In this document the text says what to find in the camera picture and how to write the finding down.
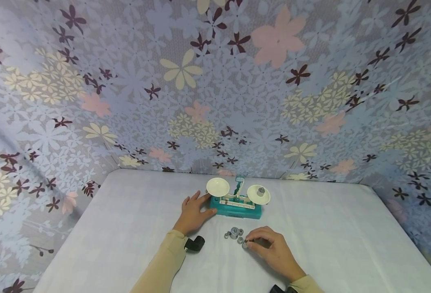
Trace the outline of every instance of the wall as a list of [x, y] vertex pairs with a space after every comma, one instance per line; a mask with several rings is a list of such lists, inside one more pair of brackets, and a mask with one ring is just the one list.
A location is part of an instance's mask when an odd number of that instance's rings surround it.
[[431, 1], [0, 0], [0, 291], [119, 167], [367, 184], [431, 263]]

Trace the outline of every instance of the balance scale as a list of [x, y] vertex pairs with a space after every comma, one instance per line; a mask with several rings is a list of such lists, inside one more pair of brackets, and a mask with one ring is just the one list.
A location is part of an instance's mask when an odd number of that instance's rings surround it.
[[261, 218], [261, 206], [271, 200], [269, 191], [261, 185], [251, 185], [246, 195], [241, 195], [244, 177], [235, 178], [237, 188], [233, 194], [230, 192], [230, 184], [222, 178], [212, 178], [206, 184], [207, 192], [212, 195], [210, 208], [216, 208], [218, 215], [233, 216], [235, 218]]

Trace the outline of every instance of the hand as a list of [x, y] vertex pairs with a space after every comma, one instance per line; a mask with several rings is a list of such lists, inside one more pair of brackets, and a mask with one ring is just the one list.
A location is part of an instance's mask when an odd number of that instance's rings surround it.
[[201, 227], [207, 219], [217, 212], [217, 209], [209, 209], [205, 212], [201, 212], [202, 204], [208, 200], [211, 195], [207, 193], [198, 198], [200, 194], [201, 191], [198, 190], [191, 198], [185, 198], [181, 205], [181, 216], [178, 221], [176, 221], [175, 226], [173, 226], [174, 230], [182, 232], [185, 236], [189, 232]]
[[[271, 246], [267, 249], [258, 243], [254, 243], [253, 240], [257, 238], [268, 240]], [[282, 234], [274, 232], [268, 226], [264, 226], [249, 232], [245, 240], [249, 241], [247, 246], [250, 250], [258, 253], [271, 268], [288, 278], [290, 282], [306, 276], [305, 272], [295, 261]]]

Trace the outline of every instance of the white tablecloth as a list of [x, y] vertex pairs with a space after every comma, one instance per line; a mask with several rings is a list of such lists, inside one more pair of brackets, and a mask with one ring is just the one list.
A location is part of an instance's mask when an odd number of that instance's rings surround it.
[[[128, 293], [180, 214], [182, 200], [210, 175], [117, 170], [108, 175], [47, 268], [35, 293]], [[235, 188], [234, 177], [225, 178]], [[247, 178], [271, 192], [260, 220], [216, 215], [197, 234], [172, 292], [269, 292], [283, 280], [224, 239], [268, 225], [284, 234], [303, 267], [328, 293], [431, 292], [431, 266], [372, 189], [352, 184]]]

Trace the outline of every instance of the black object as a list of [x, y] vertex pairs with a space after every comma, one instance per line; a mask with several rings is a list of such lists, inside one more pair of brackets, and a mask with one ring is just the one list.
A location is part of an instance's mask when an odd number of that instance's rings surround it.
[[287, 291], [282, 290], [281, 288], [279, 288], [278, 285], [274, 285], [271, 288], [271, 291], [269, 291], [269, 293], [298, 293], [294, 288], [287, 288]]
[[187, 243], [185, 244], [185, 248], [198, 252], [202, 249], [204, 243], [206, 243], [204, 238], [198, 235], [195, 240], [191, 240], [188, 238]]

